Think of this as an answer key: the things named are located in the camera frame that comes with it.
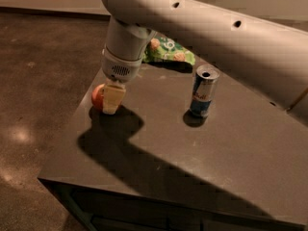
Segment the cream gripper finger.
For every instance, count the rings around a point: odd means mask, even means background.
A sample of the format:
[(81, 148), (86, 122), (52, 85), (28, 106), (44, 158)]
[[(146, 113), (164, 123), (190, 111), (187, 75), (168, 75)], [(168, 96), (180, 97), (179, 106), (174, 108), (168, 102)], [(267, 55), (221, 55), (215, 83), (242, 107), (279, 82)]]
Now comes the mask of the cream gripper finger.
[(103, 88), (103, 113), (114, 115), (126, 93), (124, 84), (119, 81), (107, 80)]

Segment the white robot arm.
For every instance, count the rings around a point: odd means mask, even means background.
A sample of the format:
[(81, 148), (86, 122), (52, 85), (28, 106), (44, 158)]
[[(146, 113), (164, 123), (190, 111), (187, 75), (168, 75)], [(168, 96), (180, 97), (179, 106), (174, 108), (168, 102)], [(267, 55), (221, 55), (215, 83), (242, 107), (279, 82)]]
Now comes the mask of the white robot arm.
[(105, 75), (125, 83), (161, 33), (308, 122), (308, 33), (194, 0), (102, 0)]

